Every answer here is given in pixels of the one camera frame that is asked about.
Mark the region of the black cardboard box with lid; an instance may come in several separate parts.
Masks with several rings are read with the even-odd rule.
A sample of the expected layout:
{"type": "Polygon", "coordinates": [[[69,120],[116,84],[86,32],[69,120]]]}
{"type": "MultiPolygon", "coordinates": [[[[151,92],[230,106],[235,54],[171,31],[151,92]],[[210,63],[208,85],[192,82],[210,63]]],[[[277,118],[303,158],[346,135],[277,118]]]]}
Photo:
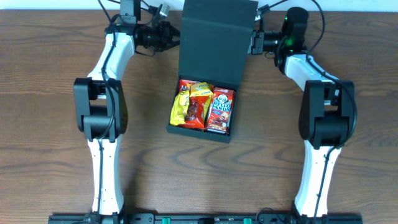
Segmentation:
{"type": "Polygon", "coordinates": [[[178,79],[238,92],[257,7],[258,2],[250,0],[186,0],[178,79]]]}

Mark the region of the small orange biscuit packet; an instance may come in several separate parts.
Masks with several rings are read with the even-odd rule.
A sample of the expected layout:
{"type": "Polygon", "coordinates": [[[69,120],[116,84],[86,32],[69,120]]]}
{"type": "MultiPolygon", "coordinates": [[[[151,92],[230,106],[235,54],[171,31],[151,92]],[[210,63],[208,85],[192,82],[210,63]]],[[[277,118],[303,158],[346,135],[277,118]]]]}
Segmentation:
{"type": "Polygon", "coordinates": [[[195,83],[190,86],[190,98],[198,96],[212,96],[213,86],[207,82],[195,83]]]}

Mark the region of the yellow snack bar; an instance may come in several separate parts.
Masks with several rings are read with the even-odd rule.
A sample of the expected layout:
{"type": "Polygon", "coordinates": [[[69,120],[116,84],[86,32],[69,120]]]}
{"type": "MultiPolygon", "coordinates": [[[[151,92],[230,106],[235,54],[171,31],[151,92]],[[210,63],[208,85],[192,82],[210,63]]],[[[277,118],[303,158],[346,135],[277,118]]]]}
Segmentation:
{"type": "Polygon", "coordinates": [[[181,91],[174,99],[172,110],[170,113],[170,124],[178,126],[185,124],[185,116],[190,104],[190,92],[188,90],[181,91]]]}

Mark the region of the red Hacks candy bag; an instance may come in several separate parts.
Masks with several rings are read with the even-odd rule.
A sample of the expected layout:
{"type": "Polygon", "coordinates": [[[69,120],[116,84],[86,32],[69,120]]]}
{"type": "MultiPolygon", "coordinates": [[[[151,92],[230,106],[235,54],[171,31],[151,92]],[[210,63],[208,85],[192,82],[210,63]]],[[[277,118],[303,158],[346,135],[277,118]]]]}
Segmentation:
{"type": "MultiPolygon", "coordinates": [[[[179,91],[188,90],[190,92],[190,86],[195,83],[201,83],[192,80],[180,80],[179,91]]],[[[189,96],[190,104],[188,107],[187,114],[185,116],[185,124],[179,125],[183,128],[190,129],[203,129],[205,127],[205,118],[210,106],[212,96],[189,96]]]]}

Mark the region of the red Hello Panda box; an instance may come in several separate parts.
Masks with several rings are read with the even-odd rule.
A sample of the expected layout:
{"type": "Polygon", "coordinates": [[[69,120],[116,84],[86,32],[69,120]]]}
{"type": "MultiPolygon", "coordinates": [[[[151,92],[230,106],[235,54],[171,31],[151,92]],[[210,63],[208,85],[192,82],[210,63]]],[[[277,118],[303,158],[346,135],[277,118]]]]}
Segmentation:
{"type": "Polygon", "coordinates": [[[215,87],[207,116],[206,131],[229,134],[235,91],[215,87]]]}

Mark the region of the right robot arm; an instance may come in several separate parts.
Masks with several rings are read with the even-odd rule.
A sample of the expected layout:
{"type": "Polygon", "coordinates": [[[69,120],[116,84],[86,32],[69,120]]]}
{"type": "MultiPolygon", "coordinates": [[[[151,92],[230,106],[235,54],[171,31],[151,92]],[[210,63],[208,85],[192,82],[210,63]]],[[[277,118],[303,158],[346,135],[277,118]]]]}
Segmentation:
{"type": "Polygon", "coordinates": [[[273,54],[275,66],[303,91],[298,129],[305,145],[305,161],[298,194],[283,223],[348,223],[349,215],[330,215],[328,191],[333,169],[342,147],[354,133],[358,109],[354,84],[327,73],[305,46],[309,13],[291,7],[279,32],[266,31],[263,15],[271,7],[257,9],[259,29],[251,34],[248,53],[273,54]]]}

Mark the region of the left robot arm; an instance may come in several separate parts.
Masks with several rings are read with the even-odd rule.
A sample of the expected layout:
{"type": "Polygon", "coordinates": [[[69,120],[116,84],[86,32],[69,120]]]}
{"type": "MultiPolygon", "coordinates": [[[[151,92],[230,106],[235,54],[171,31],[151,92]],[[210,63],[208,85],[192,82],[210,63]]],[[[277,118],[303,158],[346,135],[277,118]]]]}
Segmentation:
{"type": "Polygon", "coordinates": [[[179,45],[180,32],[165,19],[170,7],[147,5],[152,17],[141,23],[143,1],[119,1],[119,13],[108,16],[105,45],[95,68],[73,85],[78,129],[93,163],[94,199],[83,223],[120,223],[124,197],[119,179],[119,152],[128,112],[121,80],[130,59],[143,46],[154,53],[179,45]]]}

